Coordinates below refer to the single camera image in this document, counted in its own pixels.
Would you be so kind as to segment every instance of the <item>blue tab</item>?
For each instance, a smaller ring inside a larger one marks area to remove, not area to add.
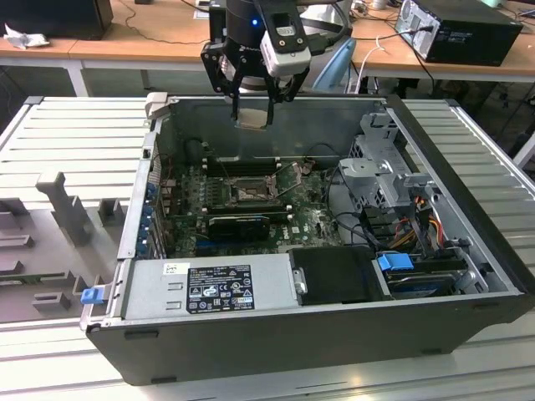
[[[415,268],[407,253],[385,253],[377,259],[377,262],[383,272],[385,270],[413,270]]]
[[[104,288],[86,288],[82,292],[80,301],[84,305],[104,303]]]

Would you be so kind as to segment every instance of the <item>wooden desk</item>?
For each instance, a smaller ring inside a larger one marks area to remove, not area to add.
[[[136,31],[127,28],[129,21],[145,36],[180,43],[159,43],[147,40]],[[179,0],[155,0],[152,5],[137,5],[134,0],[111,0],[114,20],[103,40],[79,40],[69,51],[70,58],[163,61],[175,63],[200,63],[202,44],[210,37],[207,20],[193,19],[195,10]]]
[[[170,42],[147,40],[127,28],[125,20],[136,11],[130,26],[145,36]],[[0,65],[59,67],[67,69],[74,91],[88,96],[84,81],[85,69],[137,69],[203,71],[200,53],[202,43],[209,37],[207,20],[193,19],[194,9],[180,0],[155,0],[152,5],[136,5],[134,0],[111,0],[114,20],[110,30],[100,41],[53,39],[52,46],[29,49],[13,48],[0,41]],[[509,8],[529,8],[520,3],[507,4]],[[373,12],[377,17],[391,16],[393,10]],[[360,19],[354,24],[356,38],[386,36],[394,30],[382,21]],[[410,47],[401,38],[381,41],[386,52],[376,51],[365,66],[364,75],[425,79],[427,75]],[[360,66],[364,56],[375,46],[375,41],[358,41],[353,60]],[[482,67],[458,64],[426,65],[436,79],[481,80],[497,82],[533,82],[535,80],[535,34],[522,33],[514,43],[501,67]]]

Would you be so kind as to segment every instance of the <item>green circuit board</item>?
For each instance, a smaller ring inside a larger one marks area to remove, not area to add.
[[[171,257],[255,255],[301,246],[342,245],[324,204],[328,182],[321,171],[304,169],[301,162],[283,165],[276,174],[265,177],[210,177],[201,168],[189,167],[177,181],[178,212],[168,215],[175,239]],[[266,202],[276,203],[284,211],[273,212],[274,217],[269,212],[255,212]],[[241,215],[270,216],[268,237],[251,242],[211,241],[208,221],[218,208],[229,207],[236,207]]]

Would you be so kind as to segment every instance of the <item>metal case frame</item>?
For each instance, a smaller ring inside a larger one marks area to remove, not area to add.
[[[216,97],[202,99],[222,102]],[[175,102],[182,100],[187,102],[188,98],[173,98]],[[292,110],[307,100],[342,104],[362,98],[302,97],[285,106]],[[297,313],[281,310],[245,316],[237,313],[235,317],[127,321],[123,316],[135,268],[128,253],[128,227],[137,230],[140,218],[133,196],[106,316],[91,317],[88,308],[83,319],[88,338],[127,383],[182,382],[450,353],[484,327],[512,322],[535,305],[535,278],[412,113],[396,97],[365,100],[386,108],[436,182],[447,189],[445,195],[466,218],[466,228],[474,241],[484,245],[491,264],[510,279],[508,291],[307,307]],[[155,132],[160,132],[164,118],[156,123]],[[138,178],[143,194],[148,172],[140,164]],[[155,268],[164,263],[152,262]]]

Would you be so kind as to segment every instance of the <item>sticker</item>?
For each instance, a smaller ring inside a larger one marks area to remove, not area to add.
[[[169,265],[188,265],[189,267],[189,263],[169,263]],[[186,310],[189,313],[250,309],[254,309],[251,265],[187,269]]]
[[[164,263],[163,274],[187,274],[189,268],[189,263]]]

